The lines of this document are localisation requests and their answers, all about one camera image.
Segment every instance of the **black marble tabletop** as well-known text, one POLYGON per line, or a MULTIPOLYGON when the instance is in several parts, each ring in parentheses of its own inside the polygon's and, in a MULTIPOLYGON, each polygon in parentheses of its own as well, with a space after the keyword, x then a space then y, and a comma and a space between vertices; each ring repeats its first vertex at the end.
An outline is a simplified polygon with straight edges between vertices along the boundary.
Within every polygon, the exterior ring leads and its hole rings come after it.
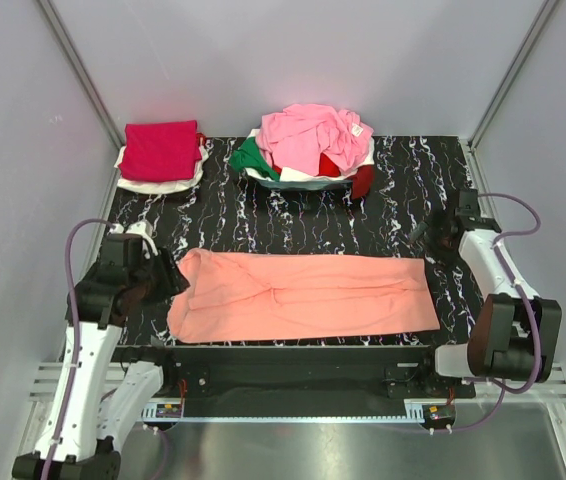
MULTIPOLYGON (((227 164, 242 138, 211 138, 203 180, 188 192, 148 196, 118 189, 109 220, 124 225, 141 219, 155 229, 155 241, 175 260, 190 248, 218 252, 275 254, 353 254, 425 257, 426 276, 441 324, 432 332, 400 335, 316 338, 234 345, 442 345, 463 343, 482 300, 468 267, 436 267, 408 236, 446 189, 469 185, 456 137, 376 137, 375 178, 364 199, 349 189, 328 192, 269 191, 237 178, 227 164)), ((177 345, 170 335, 171 302, 131 315, 121 343, 147 345, 151 337, 177 345)))

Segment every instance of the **green cloth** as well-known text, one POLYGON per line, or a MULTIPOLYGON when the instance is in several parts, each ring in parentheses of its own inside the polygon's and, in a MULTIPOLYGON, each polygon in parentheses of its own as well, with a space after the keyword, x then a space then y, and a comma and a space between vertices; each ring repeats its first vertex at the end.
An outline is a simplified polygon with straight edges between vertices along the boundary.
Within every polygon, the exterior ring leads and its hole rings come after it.
POLYGON ((243 145, 232 154, 230 157, 230 167, 237 172, 241 172, 249 167, 253 168, 264 177, 269 177, 277 182, 281 179, 281 176, 267 164, 263 155, 261 155, 255 137, 246 139, 243 145))

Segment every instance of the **white cloth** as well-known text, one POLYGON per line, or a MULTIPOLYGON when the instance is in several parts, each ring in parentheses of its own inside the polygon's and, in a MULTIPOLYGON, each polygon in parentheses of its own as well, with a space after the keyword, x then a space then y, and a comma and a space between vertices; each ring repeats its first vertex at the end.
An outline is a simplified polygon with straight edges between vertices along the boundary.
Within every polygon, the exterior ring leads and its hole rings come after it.
MULTIPOLYGON (((167 195, 170 193, 184 192, 189 190, 193 186, 197 185, 201 178, 203 177, 203 162, 207 160, 210 155, 205 150, 205 147, 200 146, 201 150, 201 160, 196 162, 194 166, 194 177, 192 180, 178 180, 175 182, 162 182, 162 183, 151 183, 151 182, 135 182, 133 180, 127 180, 123 177, 119 177, 117 186, 123 188, 124 190, 129 190, 130 192, 145 193, 147 195, 167 195)), ((114 167, 118 166, 123 161, 123 153, 125 152, 125 147, 122 147, 119 151, 119 157, 116 159, 114 167)))
MULTIPOLYGON (((255 137, 259 133, 259 129, 253 129, 247 138, 255 137)), ((374 139, 370 139, 370 148, 367 152, 367 156, 365 160, 359 165, 359 167, 363 165, 374 165, 374 139)), ((298 170, 294 170, 293 168, 283 167, 281 169, 281 178, 279 181, 273 180, 269 177, 265 177, 261 175, 259 172, 254 170, 253 168, 246 168, 245 171, 248 176, 260 180, 261 183, 264 184, 271 184, 270 186, 276 185, 277 187, 281 183, 296 183, 296 182, 317 182, 317 190, 319 189, 318 186, 327 183, 347 183, 349 177, 354 175, 358 167, 348 172, 347 175, 341 175, 340 177, 313 177, 312 175, 308 175, 307 173, 299 172, 298 170)))

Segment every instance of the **dark red cloth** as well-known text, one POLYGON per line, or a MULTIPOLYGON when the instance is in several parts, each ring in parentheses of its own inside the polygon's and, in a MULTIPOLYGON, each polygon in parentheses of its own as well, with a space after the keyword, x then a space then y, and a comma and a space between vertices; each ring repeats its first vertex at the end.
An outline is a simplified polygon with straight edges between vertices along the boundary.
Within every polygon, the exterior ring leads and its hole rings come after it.
MULTIPOLYGON (((277 165, 272 165, 272 169, 279 175, 281 174, 281 169, 277 165)), ((319 173, 317 177, 340 177, 340 176, 341 176, 341 170, 339 170, 339 167, 334 165, 334 162, 330 160, 330 157, 322 153, 321 157, 319 158, 319 173)))
POLYGON ((139 182, 191 180, 201 159, 195 120, 127 125, 121 175, 139 182))
POLYGON ((374 180, 374 166, 363 165, 349 178, 352 179, 352 198, 364 197, 370 191, 374 180))

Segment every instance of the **shiny floor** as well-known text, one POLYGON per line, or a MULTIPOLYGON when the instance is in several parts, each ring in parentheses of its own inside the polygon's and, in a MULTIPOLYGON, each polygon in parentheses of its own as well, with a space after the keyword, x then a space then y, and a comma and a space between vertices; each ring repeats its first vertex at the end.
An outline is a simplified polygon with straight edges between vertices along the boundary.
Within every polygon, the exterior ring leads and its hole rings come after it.
MULTIPOLYGON (((489 406, 460 405, 460 424, 489 406)), ((506 404, 477 430, 430 437, 420 427, 366 424, 181 424, 161 442, 134 432, 121 480, 566 479, 541 405, 506 404)))

